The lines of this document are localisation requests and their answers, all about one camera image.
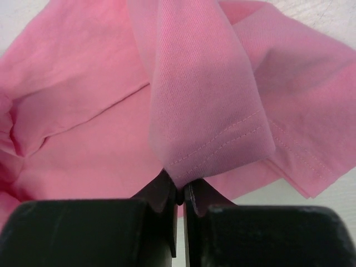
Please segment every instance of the white background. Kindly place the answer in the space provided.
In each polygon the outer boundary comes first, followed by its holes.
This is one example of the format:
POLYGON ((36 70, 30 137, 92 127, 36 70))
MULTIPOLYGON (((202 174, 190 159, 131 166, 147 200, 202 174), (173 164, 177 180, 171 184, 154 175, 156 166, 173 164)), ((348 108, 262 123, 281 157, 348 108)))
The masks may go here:
MULTIPOLYGON (((0 55, 48 0, 0 0, 0 55)), ((356 0, 269 0, 286 15, 356 49, 356 0)), ((235 200, 237 204, 321 205, 334 209, 356 240, 356 169, 340 178, 315 199, 306 200, 279 180, 235 200)), ((177 259, 185 266, 184 231, 178 222, 177 259)))

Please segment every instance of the pink fabric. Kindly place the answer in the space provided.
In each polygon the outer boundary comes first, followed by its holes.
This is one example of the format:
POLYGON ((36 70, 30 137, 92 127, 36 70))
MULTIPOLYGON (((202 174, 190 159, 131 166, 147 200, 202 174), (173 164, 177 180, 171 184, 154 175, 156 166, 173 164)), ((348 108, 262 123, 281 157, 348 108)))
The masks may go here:
POLYGON ((264 2, 199 2, 51 0, 29 23, 0 59, 0 224, 162 167, 234 198, 280 177, 315 197, 356 165, 356 52, 264 2))

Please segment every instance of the pink garment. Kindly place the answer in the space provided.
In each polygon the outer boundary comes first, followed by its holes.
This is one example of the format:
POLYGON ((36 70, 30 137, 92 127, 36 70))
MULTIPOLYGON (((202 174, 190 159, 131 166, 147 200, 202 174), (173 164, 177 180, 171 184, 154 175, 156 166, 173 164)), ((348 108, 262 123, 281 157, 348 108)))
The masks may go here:
POLYGON ((356 165, 356 52, 264 2, 204 2, 51 0, 29 23, 0 59, 0 224, 162 167, 234 198, 279 177, 315 197, 356 165))

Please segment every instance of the white surface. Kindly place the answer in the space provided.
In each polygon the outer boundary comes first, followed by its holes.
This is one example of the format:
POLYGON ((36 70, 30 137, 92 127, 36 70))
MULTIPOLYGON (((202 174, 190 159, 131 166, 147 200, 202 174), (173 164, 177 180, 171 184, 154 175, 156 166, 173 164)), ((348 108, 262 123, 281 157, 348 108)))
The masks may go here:
MULTIPOLYGON (((0 0, 0 54, 48 0, 0 0)), ((282 12, 356 48, 355 0, 269 0, 282 12)), ((285 181, 235 200, 238 204, 321 205, 334 209, 356 240, 356 169, 339 179, 316 199, 306 200, 285 181)), ((173 266, 185 266, 184 231, 178 222, 177 255, 173 266)))

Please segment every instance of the pink cloth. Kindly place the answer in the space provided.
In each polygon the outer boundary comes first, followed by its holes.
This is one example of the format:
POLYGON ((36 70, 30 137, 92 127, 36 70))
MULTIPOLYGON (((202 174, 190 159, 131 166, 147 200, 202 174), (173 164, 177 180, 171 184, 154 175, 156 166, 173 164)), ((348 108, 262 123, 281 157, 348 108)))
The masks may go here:
POLYGON ((254 1, 51 0, 0 59, 0 224, 164 167, 234 198, 356 165, 356 52, 254 1))

